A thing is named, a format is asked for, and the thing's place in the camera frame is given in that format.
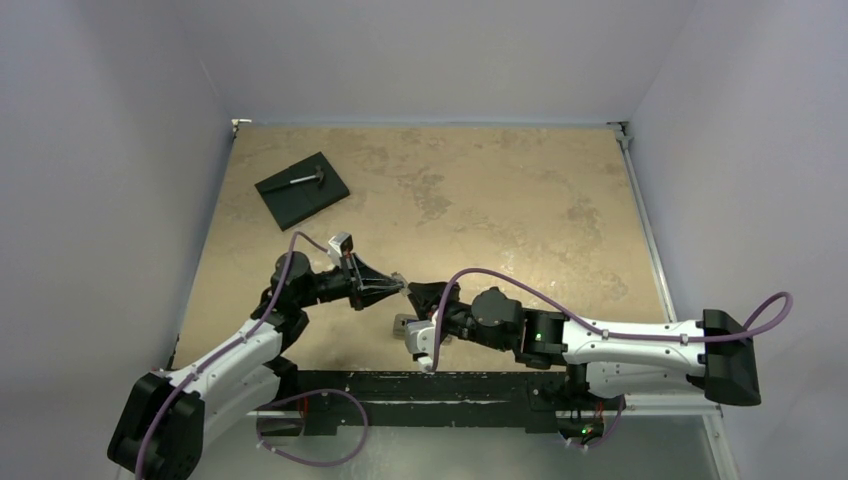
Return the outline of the grey remote control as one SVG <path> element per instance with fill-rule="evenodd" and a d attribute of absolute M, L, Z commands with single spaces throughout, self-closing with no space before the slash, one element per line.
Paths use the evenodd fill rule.
<path fill-rule="evenodd" d="M 436 344 L 450 342 L 450 334 L 445 327 L 436 332 L 434 317 L 418 319 L 411 315 L 398 314 L 392 326 L 395 339 L 403 340 L 413 352 L 433 352 Z"/>

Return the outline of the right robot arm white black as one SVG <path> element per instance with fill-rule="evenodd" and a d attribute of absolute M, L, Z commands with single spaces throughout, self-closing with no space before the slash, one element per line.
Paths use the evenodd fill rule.
<path fill-rule="evenodd" d="M 417 318 L 406 324 L 405 342 L 423 372 L 436 370 L 437 350 L 453 336 L 510 352 L 529 368 L 566 367 L 561 392 L 576 407 L 666 390 L 700 390 L 731 406 L 761 402 L 754 342 L 722 310 L 677 323 L 619 324 L 526 308 L 496 287 L 471 303 L 444 282 L 411 283 L 406 296 Z"/>

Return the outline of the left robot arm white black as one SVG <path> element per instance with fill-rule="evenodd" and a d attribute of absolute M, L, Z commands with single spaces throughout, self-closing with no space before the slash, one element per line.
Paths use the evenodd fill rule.
<path fill-rule="evenodd" d="M 188 366 L 149 372 L 132 387 L 107 457 L 140 479 L 186 479 L 208 445 L 258 406 L 297 399 L 297 368 L 282 354 L 309 323 L 306 308 L 346 299 L 360 311 L 407 286 L 347 252 L 314 272 L 298 251 L 282 255 L 257 309 L 221 345 Z"/>

